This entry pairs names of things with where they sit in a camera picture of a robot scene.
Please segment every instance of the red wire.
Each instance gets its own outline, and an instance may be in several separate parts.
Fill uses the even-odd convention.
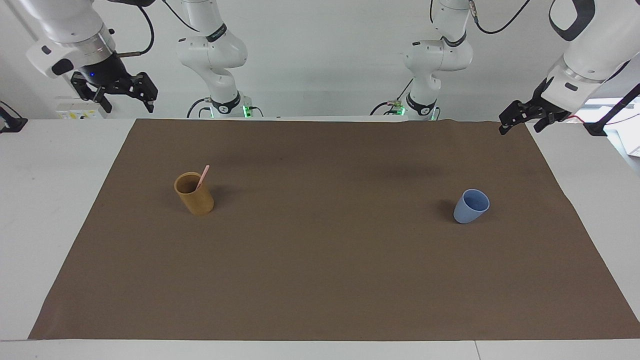
[[[584,120],[580,119],[578,115],[571,115],[570,117],[566,118],[566,120],[574,119],[574,118],[580,120],[580,122],[584,124]]]
[[[638,115],[640,115],[640,113],[637,113],[637,114],[635,114],[634,116],[628,117],[628,118],[626,118],[626,119],[622,119],[622,120],[620,120],[620,121],[616,121],[616,122],[609,122],[609,123],[607,123],[607,125],[619,124],[619,123],[621,123],[621,122],[624,122],[624,121],[627,121],[627,120],[631,120],[632,118],[634,118],[634,117],[636,117],[636,116],[638,116]]]
[[[631,120],[631,119],[633,119],[634,117],[636,117],[638,115],[640,115],[640,113],[637,113],[637,114],[635,114],[635,115],[633,115],[631,117],[628,117],[626,119],[622,119],[620,121],[606,123],[605,125],[619,124],[621,122],[624,122],[624,121],[627,121],[627,120]],[[569,120],[569,119],[578,119],[578,120],[580,120],[581,123],[583,123],[583,124],[585,123],[584,120],[580,119],[580,117],[578,115],[571,115],[570,117],[566,118],[566,120]]]

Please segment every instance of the cup rim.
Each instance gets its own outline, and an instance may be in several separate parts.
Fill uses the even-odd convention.
[[[193,190],[192,192],[188,192],[188,193],[183,193],[182,191],[178,190],[178,181],[180,181],[181,179],[184,179],[187,176],[197,176],[198,180],[200,178],[200,174],[195,172],[195,171],[189,171],[189,172],[185,172],[183,174],[181,174],[180,176],[178,176],[178,178],[176,178],[176,180],[173,182],[173,189],[175,190],[175,192],[182,194],[182,195],[189,195],[190,193],[195,193],[196,190]]]
[[[486,199],[486,208],[484,210],[476,210],[474,208],[472,208],[471,206],[469,206],[467,204],[467,202],[465,201],[465,195],[467,194],[467,192],[479,192],[482,196],[485,197]],[[464,203],[464,205],[467,207],[467,209],[476,212],[476,213],[484,213],[487,210],[489,210],[489,207],[491,206],[491,201],[489,200],[489,196],[487,196],[484,192],[482,192],[481,190],[478,189],[466,189],[465,192],[462,193],[462,203]]]

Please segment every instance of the electrical outlet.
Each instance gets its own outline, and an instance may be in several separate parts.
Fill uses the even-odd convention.
[[[99,104],[88,103],[72,104],[70,115],[72,119],[104,119],[107,114]]]

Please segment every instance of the pink straw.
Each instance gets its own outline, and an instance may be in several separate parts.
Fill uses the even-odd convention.
[[[202,172],[202,175],[200,176],[200,181],[198,182],[198,186],[196,186],[196,190],[198,190],[200,185],[202,185],[202,181],[204,181],[204,177],[207,176],[208,172],[209,172],[209,166],[207,165],[207,166],[204,167],[204,171]]]

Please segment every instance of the yellow cup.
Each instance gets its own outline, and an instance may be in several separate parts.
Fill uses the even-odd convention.
[[[213,210],[213,198],[207,185],[202,183],[196,189],[199,181],[200,174],[197,172],[185,172],[173,183],[175,192],[189,211],[196,216],[206,215]]]

